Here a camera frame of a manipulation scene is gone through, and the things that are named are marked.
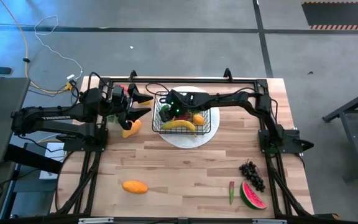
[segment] wire basket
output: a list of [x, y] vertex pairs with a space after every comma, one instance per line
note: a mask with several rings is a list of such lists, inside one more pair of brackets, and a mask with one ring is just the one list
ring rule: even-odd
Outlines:
[[[182, 95], [187, 94], [187, 92], [179, 92], [179, 93]], [[160, 99], [164, 98], [164, 96], [166, 96], [167, 94], [168, 94], [167, 91], [159, 91], [156, 93], [156, 96], [154, 98], [153, 125], [152, 125], [152, 129], [154, 132], [160, 133], [160, 134], [197, 134], [197, 135], [202, 135], [202, 134], [209, 133], [211, 131], [211, 110], [201, 111], [201, 112], [197, 113], [204, 118], [204, 125], [194, 124], [193, 116], [190, 116], [187, 119], [187, 121], [189, 121], [195, 125], [195, 127], [196, 127], [195, 133], [191, 132], [186, 127], [177, 127], [177, 128], [172, 128], [172, 129], [161, 129], [161, 127], [165, 124], [165, 122], [163, 122], [161, 120], [159, 112], [160, 112], [161, 108], [164, 105], [166, 105], [166, 103], [161, 103]]]

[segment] wooden table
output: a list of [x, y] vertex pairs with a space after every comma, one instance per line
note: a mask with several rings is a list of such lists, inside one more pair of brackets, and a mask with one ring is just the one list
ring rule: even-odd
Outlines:
[[[293, 127], [293, 120], [284, 81], [268, 80], [270, 96], [279, 104], [278, 122], [284, 128]], [[84, 77], [82, 91], [88, 83]], [[93, 77], [91, 87], [98, 86]], [[246, 84], [164, 83], [175, 86], [197, 86], [208, 93], [232, 93]], [[144, 83], [137, 83], [141, 93], [147, 93]], [[157, 85], [151, 91], [162, 90]], [[147, 105], [153, 108], [154, 103]], [[141, 117], [140, 131], [127, 139], [121, 137], [118, 124], [109, 123], [109, 139], [102, 153], [94, 195], [92, 216], [104, 217], [209, 217], [209, 218], [271, 218], [272, 199], [266, 163], [257, 141], [259, 120], [240, 107], [220, 108], [220, 124], [215, 136], [195, 149], [180, 149], [165, 142], [152, 131], [152, 112]], [[75, 190], [80, 179], [84, 152], [75, 152], [63, 167], [58, 183], [58, 204], [62, 206]], [[264, 193], [256, 192], [267, 204], [265, 210], [247, 207], [239, 196], [244, 180], [238, 167], [246, 160], [257, 164], [265, 181]], [[287, 184], [297, 200], [313, 213], [303, 165], [295, 155], [284, 154], [283, 165]], [[124, 191], [126, 180], [139, 180], [149, 186], [143, 195]], [[230, 206], [228, 186], [235, 182], [234, 201]], [[88, 189], [85, 189], [83, 207]], [[278, 190], [280, 208], [284, 212], [283, 197]]]

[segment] watermelon slice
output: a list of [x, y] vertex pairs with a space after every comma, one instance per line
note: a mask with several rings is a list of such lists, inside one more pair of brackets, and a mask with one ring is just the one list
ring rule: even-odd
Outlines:
[[243, 182], [240, 186], [240, 196], [242, 201], [248, 205], [248, 207], [253, 209], [265, 209], [266, 205], [264, 202], [256, 195], [247, 183]]

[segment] concrete floor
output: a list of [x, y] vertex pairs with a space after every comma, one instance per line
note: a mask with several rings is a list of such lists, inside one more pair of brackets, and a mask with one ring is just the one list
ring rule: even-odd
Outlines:
[[[251, 0], [6, 0], [21, 24], [34, 25], [57, 14], [63, 26], [256, 28]], [[300, 1], [260, 0], [266, 29], [307, 29]], [[55, 21], [45, 21], [54, 25]], [[0, 24], [13, 24], [0, 3]], [[79, 68], [42, 47], [26, 32], [30, 76], [48, 89], [58, 89]], [[65, 33], [42, 39], [66, 57], [73, 57], [84, 74], [220, 77], [229, 67], [236, 77], [266, 77], [257, 34]], [[306, 174], [316, 213], [334, 212], [358, 221], [358, 181], [345, 184], [342, 175], [354, 159], [339, 120], [321, 117], [358, 95], [358, 35], [267, 35], [275, 78], [284, 78], [294, 122], [303, 139], [315, 143], [305, 153]], [[12, 67], [12, 77], [24, 76], [24, 45], [20, 33], [0, 31], [0, 66]], [[28, 93], [24, 106], [69, 105], [70, 93], [46, 96]], [[48, 133], [31, 135], [41, 139]], [[19, 139], [12, 139], [21, 145]], [[18, 195], [14, 213], [41, 215], [41, 194]], [[26, 202], [34, 202], [32, 209]]]

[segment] yellow banana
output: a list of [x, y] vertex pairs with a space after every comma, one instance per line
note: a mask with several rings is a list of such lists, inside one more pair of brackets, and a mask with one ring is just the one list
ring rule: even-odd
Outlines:
[[172, 129], [172, 128], [177, 128], [177, 127], [186, 127], [188, 129], [190, 129], [191, 132], [193, 132], [193, 133], [196, 132], [196, 127], [194, 126], [194, 124], [192, 124], [189, 121], [184, 121], [184, 120], [169, 121], [169, 122], [165, 123], [161, 127], [161, 129], [166, 130], [166, 129]]

